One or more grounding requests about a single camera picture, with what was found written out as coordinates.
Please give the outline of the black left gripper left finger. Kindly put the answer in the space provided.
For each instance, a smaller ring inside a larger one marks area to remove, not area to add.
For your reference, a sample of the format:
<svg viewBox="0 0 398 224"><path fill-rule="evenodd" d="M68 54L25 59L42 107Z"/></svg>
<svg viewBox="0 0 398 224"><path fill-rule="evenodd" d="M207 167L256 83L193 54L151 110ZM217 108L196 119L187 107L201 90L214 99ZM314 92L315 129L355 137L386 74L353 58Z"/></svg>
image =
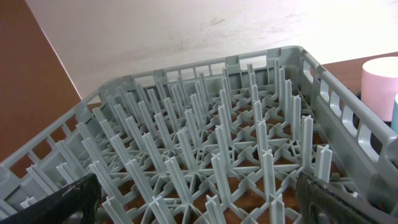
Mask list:
<svg viewBox="0 0 398 224"><path fill-rule="evenodd" d="M81 223L94 223L101 200L101 185L95 174L88 174L33 205L3 220L1 224L63 223L82 212Z"/></svg>

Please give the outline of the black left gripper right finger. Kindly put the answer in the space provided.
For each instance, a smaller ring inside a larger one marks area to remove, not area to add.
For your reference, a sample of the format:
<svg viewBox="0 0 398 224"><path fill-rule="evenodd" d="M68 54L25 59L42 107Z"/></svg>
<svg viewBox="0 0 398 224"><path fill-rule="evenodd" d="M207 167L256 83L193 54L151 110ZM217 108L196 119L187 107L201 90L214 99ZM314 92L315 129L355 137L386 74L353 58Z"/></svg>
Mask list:
<svg viewBox="0 0 398 224"><path fill-rule="evenodd" d="M397 223L397 218L303 171L296 193L303 223Z"/></svg>

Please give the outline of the light blue plastic cup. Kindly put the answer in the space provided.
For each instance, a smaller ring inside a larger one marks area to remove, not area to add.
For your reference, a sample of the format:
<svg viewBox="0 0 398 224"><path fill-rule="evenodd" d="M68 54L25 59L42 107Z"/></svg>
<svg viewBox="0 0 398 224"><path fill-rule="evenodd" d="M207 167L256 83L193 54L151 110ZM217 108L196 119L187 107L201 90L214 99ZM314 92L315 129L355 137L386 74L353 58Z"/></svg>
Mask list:
<svg viewBox="0 0 398 224"><path fill-rule="evenodd" d="M392 111L391 129L398 133L398 94L394 97L394 106Z"/></svg>

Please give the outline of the pink plastic cup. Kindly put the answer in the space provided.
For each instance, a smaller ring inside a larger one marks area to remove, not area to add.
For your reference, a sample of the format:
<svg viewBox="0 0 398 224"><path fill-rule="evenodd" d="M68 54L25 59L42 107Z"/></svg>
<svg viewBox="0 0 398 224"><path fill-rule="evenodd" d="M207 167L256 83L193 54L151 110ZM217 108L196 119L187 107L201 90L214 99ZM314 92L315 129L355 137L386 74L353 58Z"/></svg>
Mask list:
<svg viewBox="0 0 398 224"><path fill-rule="evenodd" d="M392 120L397 94L397 57L381 57L363 64L361 101L383 121Z"/></svg>

